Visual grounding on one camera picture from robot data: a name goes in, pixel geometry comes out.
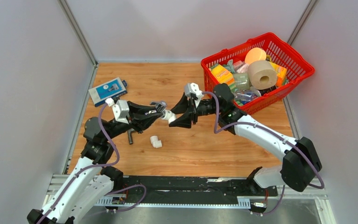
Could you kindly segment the white PVC elbow fitting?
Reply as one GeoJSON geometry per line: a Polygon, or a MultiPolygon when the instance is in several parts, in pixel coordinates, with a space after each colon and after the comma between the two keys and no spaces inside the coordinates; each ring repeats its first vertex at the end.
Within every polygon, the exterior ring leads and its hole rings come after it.
{"type": "Polygon", "coordinates": [[[172,111],[165,109],[163,111],[163,115],[161,119],[167,121],[168,124],[171,124],[173,121],[177,119],[177,117],[176,114],[174,114],[172,111]]]}

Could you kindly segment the white PVC elbow on table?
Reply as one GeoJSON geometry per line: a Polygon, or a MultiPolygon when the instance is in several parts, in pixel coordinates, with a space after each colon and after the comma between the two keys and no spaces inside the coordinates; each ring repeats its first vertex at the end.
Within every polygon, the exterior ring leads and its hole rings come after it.
{"type": "Polygon", "coordinates": [[[158,138],[158,136],[154,135],[150,137],[151,144],[154,148],[162,147],[162,141],[158,138]]]}

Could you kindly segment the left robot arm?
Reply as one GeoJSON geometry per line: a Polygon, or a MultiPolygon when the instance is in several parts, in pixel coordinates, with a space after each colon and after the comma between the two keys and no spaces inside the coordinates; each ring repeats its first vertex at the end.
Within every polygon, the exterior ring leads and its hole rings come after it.
{"type": "Polygon", "coordinates": [[[166,115],[166,102],[138,105],[127,100],[109,98],[99,115],[90,118],[84,128],[86,145],[64,184],[41,209],[32,209],[30,224],[76,224],[104,195],[125,189],[123,173],[116,169],[120,160],[113,138],[134,129],[142,133],[166,115]]]}

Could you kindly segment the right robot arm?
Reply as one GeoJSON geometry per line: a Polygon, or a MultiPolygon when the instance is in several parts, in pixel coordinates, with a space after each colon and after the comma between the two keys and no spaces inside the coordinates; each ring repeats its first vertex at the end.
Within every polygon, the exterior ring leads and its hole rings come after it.
{"type": "Polygon", "coordinates": [[[313,142],[306,137],[289,137],[256,121],[234,105],[234,95],[227,84],[201,91],[196,83],[188,83],[180,101],[171,110],[165,110],[162,119],[170,127],[191,128],[199,116],[211,114],[215,115],[215,134],[228,131],[256,143],[280,160],[281,165],[258,167],[247,177],[252,195],[260,195],[275,185],[287,185],[297,192],[308,186],[324,189],[319,174],[322,164],[313,142]]]}

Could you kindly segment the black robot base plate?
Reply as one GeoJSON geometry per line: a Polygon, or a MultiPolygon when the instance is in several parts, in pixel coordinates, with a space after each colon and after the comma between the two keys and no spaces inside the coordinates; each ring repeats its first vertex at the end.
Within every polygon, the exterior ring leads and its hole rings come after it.
{"type": "Polygon", "coordinates": [[[113,190],[125,189],[128,203],[236,204],[239,196],[277,196],[276,187],[261,189],[246,179],[185,176],[139,176],[122,178],[113,190]]]}

